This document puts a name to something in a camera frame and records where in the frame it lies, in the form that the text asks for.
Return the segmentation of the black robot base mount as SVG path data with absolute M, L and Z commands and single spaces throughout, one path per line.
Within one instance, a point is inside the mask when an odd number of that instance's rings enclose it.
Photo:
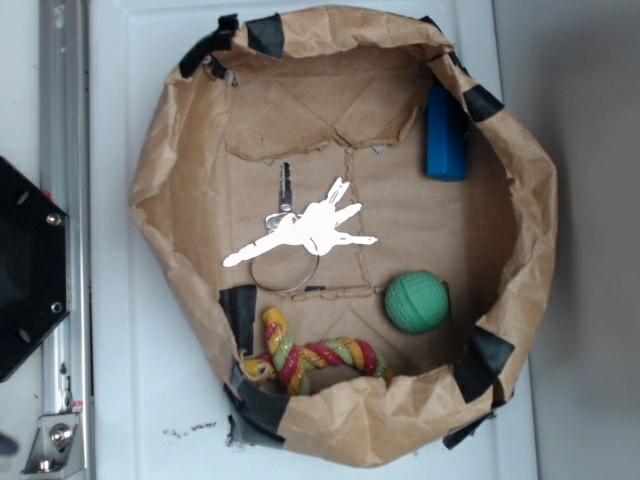
M 68 216 L 1 160 L 1 380 L 68 315 Z

